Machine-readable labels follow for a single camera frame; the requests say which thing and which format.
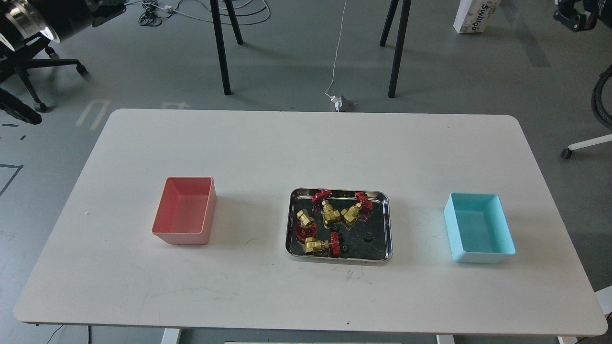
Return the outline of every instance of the light blue plastic bin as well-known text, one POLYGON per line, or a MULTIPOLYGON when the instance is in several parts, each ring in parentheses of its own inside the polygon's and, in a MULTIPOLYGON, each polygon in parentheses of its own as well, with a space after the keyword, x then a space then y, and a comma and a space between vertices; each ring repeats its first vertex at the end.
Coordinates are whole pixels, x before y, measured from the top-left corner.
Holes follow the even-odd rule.
POLYGON ((497 195, 451 193, 444 219, 455 261, 499 263, 517 252, 497 195))

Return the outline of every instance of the black hose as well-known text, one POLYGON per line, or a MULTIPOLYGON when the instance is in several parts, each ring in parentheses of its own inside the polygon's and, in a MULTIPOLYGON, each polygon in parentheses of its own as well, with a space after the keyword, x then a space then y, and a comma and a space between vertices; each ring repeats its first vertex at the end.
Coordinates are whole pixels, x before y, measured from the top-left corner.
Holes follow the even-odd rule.
POLYGON ((593 109, 593 113, 595 114, 597 120, 599 120, 606 127, 612 129, 612 116, 610 116, 610 114, 603 107, 602 102, 603 86, 606 84, 606 81, 608 81, 610 76, 612 76, 612 65, 599 76, 599 80, 597 81, 597 84, 595 84, 593 95, 591 97, 591 108, 593 109))

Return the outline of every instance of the power adapter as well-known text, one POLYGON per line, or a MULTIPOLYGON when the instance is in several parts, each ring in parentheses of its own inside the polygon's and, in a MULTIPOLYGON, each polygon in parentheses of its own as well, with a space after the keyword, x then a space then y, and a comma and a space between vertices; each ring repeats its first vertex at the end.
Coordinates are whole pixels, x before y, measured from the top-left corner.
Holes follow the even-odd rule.
POLYGON ((340 97, 334 95, 329 97, 329 100, 334 103, 336 112, 350 112, 353 110, 353 103, 346 99, 343 95, 340 95, 340 97))

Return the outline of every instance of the white table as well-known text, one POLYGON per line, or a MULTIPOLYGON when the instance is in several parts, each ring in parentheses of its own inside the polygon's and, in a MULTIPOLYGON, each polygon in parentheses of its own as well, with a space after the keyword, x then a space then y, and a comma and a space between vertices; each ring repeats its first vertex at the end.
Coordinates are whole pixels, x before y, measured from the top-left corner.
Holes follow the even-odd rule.
POLYGON ((606 331, 518 122, 457 114, 117 110, 15 316, 423 334, 606 331), (168 245, 151 234, 168 176, 215 178, 208 245, 168 245), (290 258, 286 216, 298 187, 386 193, 391 260, 290 258), (455 263, 442 214, 450 192, 499 194, 516 256, 455 263))

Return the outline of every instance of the pink plastic bin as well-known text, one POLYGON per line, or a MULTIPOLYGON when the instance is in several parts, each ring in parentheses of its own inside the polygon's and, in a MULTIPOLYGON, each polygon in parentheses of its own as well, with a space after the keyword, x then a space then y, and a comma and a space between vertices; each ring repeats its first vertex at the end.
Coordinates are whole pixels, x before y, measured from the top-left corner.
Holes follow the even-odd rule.
POLYGON ((217 195, 211 177, 166 179, 151 232, 173 245, 206 245, 217 195))

